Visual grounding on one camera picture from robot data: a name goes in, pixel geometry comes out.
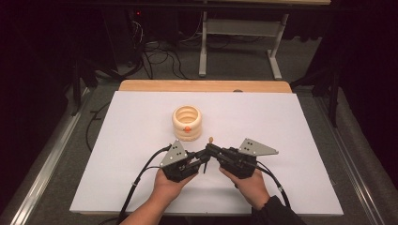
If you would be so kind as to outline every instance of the cream-colored ring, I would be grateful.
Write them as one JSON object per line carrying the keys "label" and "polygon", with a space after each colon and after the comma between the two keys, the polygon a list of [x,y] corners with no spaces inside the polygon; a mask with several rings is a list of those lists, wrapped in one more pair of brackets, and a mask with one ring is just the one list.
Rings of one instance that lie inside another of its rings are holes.
{"label": "cream-colored ring", "polygon": [[179,140],[194,141],[202,134],[202,114],[191,105],[181,106],[173,112],[173,126]]}

